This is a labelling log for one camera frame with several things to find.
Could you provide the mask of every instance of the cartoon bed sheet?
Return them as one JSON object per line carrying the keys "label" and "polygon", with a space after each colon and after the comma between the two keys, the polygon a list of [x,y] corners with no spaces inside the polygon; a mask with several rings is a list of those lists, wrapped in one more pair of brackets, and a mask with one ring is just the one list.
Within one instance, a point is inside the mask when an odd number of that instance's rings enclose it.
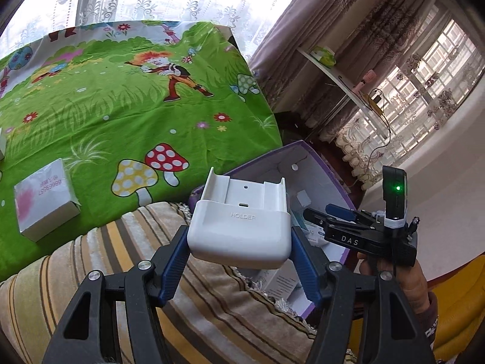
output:
{"label": "cartoon bed sheet", "polygon": [[[186,199],[212,166],[223,173],[281,146],[223,32],[207,22],[102,23],[0,60],[0,281],[138,206]],[[18,232],[13,187],[57,158],[81,214],[33,243]]]}

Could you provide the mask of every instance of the metal screw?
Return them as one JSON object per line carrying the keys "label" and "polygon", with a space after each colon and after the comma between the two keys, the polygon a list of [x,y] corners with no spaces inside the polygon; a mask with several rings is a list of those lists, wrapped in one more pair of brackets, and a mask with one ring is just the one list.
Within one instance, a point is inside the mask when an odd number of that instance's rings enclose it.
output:
{"label": "metal screw", "polygon": [[381,279],[384,281],[390,281],[392,279],[392,274],[389,271],[381,272]]}
{"label": "metal screw", "polygon": [[331,269],[332,271],[340,271],[342,269],[342,264],[340,264],[338,261],[332,261],[328,265],[328,268]]}
{"label": "metal screw", "polygon": [[101,277],[101,273],[99,271],[91,271],[89,273],[89,276],[88,278],[91,280],[91,281],[96,281],[97,279],[99,279]]}
{"label": "metal screw", "polygon": [[138,263],[138,268],[139,269],[149,269],[151,267],[151,261],[150,260],[143,260]]}

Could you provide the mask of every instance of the striped cushion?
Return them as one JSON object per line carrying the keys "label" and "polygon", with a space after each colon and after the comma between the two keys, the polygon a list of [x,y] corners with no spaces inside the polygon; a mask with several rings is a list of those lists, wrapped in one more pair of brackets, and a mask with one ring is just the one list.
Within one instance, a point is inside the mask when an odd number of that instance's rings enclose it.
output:
{"label": "striped cushion", "polygon": [[[0,326],[27,364],[42,362],[67,304],[92,269],[127,271],[188,222],[176,204],[123,215],[40,259],[0,286]],[[123,362],[133,363],[123,303],[117,303]],[[314,334],[249,291],[230,267],[190,257],[173,300],[158,310],[175,363],[304,363]]]}

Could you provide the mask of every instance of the small white table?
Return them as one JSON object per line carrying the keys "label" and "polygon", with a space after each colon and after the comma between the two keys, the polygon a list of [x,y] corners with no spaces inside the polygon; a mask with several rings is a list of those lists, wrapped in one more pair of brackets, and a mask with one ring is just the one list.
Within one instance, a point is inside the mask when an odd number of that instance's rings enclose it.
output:
{"label": "small white table", "polygon": [[340,99],[338,103],[328,111],[328,113],[324,116],[323,119],[320,120],[319,124],[314,127],[311,131],[309,136],[307,136],[307,140],[313,137],[314,135],[318,134],[322,128],[330,122],[337,113],[339,113],[342,108],[347,104],[347,102],[352,100],[363,112],[363,114],[372,122],[372,124],[376,127],[377,132],[382,136],[384,140],[387,139],[389,133],[387,132],[387,128],[385,127],[382,120],[379,116],[372,110],[370,110],[358,97],[354,92],[351,91],[353,88],[353,84],[336,68],[328,68],[320,63],[318,60],[313,58],[307,52],[305,52],[302,48],[298,47],[297,51],[300,52],[305,58],[307,58],[310,62],[318,67],[318,69],[324,72],[342,91],[345,93],[344,96]]}

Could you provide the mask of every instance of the white lace curtain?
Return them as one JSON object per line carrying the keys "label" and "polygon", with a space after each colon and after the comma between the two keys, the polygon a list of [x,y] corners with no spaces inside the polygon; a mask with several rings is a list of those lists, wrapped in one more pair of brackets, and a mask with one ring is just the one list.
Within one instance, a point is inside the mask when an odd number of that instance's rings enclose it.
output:
{"label": "white lace curtain", "polygon": [[232,28],[251,57],[291,0],[25,0],[0,37],[0,58],[47,33],[124,20],[207,20]]}
{"label": "white lace curtain", "polygon": [[450,10],[439,1],[426,26],[378,86],[379,103],[390,123],[383,138],[358,111],[338,133],[336,144],[366,190],[382,178],[382,166],[399,166],[424,140],[443,127],[477,83],[485,66],[480,39],[472,40]]}

